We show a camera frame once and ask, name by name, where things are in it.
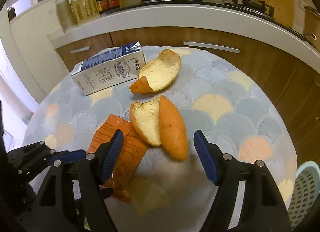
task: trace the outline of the metal handle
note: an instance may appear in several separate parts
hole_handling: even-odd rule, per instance
[[[307,36],[310,35],[312,39],[314,39],[315,41],[318,40],[317,36],[314,33],[308,33],[308,34],[303,34],[302,36]]]
[[[316,78],[313,80],[315,82],[315,84],[320,87],[320,76],[316,76]]]
[[[87,51],[87,50],[90,50],[90,47],[91,46],[85,46],[85,47],[82,47],[82,48],[79,48],[79,49],[76,49],[76,50],[72,50],[72,51],[70,51],[70,53],[74,54],[74,53],[78,53],[78,52]]]
[[[217,50],[222,50],[222,51],[227,51],[227,52],[232,52],[232,53],[237,53],[237,54],[240,53],[239,49],[228,47],[228,46],[223,46],[223,45],[214,45],[214,44],[210,44],[210,43],[184,41],[183,45],[211,48],[211,49],[217,49]]]

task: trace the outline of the white countertop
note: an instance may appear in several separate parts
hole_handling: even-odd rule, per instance
[[[63,34],[53,33],[49,38],[56,49],[103,33],[156,26],[195,27],[246,36],[286,51],[320,73],[320,53],[309,43],[265,19],[208,5],[163,4],[127,9],[103,15]]]

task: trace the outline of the cabinet door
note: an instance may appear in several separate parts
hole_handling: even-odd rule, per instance
[[[112,32],[115,46],[139,41],[141,45],[183,46],[184,41],[204,42],[229,46],[240,53],[205,49],[216,54],[242,70],[252,78],[276,104],[298,68],[294,56],[266,43],[227,32],[188,27],[149,27]]]
[[[206,49],[227,60],[253,79],[276,104],[291,82],[299,60],[269,44],[227,32],[188,28],[185,41],[198,41],[240,50]]]
[[[276,104],[291,140],[298,163],[314,160],[320,164],[320,74],[304,62],[282,98]]]
[[[105,33],[59,47],[57,52],[68,70],[71,71],[78,62],[82,62],[101,50],[113,46],[110,33]]]
[[[142,46],[183,46],[187,28],[146,27],[110,33],[115,46],[139,41]]]

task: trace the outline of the blue gripper pad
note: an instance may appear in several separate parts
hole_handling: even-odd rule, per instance
[[[73,152],[62,151],[52,155],[52,157],[48,160],[48,166],[50,166],[55,160],[61,160],[63,163],[74,163],[83,158],[85,158],[84,150],[80,149]]]
[[[123,133],[121,130],[117,130],[109,144],[111,145],[109,152],[106,155],[106,158],[103,160],[102,163],[102,177],[101,180],[103,183],[107,179],[110,179],[113,169],[116,165],[118,157],[120,155],[122,146],[123,146]]]
[[[197,130],[194,133],[193,143],[208,180],[212,181],[213,184],[216,184],[218,181],[217,165],[208,151],[208,141],[200,130]]]

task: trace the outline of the round table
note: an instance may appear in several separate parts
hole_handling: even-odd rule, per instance
[[[139,197],[131,204],[112,198],[106,200],[118,230],[200,230],[217,187],[207,180],[194,148],[193,134],[197,129],[223,153],[240,161],[263,160],[288,208],[297,157],[287,129],[268,97],[247,75],[207,51],[145,46],[146,62],[156,59],[164,49],[172,49],[182,58],[176,80],[160,94],[175,104],[184,119],[189,159],[179,163],[169,159],[162,148],[148,149],[132,181],[149,197],[148,202],[139,202]],[[87,150],[95,131],[109,114],[130,121],[129,108],[133,101],[145,102],[159,95],[134,95],[129,90],[133,82],[83,96],[72,78],[66,76],[34,113],[23,145],[44,140],[57,151]],[[46,172],[47,169],[30,183],[35,192]],[[74,189],[79,197],[78,188]],[[230,228],[237,225],[243,193],[244,183],[240,182]]]

